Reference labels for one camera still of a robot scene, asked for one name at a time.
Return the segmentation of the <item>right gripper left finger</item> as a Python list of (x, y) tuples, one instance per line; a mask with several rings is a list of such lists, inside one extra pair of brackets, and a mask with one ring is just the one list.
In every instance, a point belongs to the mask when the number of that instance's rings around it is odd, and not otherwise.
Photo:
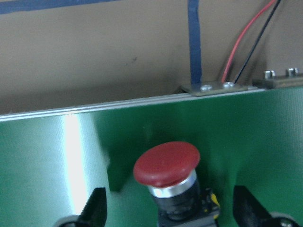
[(105, 187), (95, 188), (77, 218), (78, 227), (104, 227), (107, 220)]

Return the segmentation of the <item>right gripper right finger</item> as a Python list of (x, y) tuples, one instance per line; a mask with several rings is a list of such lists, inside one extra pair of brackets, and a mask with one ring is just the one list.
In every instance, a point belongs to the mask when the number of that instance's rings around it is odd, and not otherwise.
[(232, 213), (239, 227), (262, 227), (265, 221), (272, 218), (270, 213), (243, 185), (234, 186)]

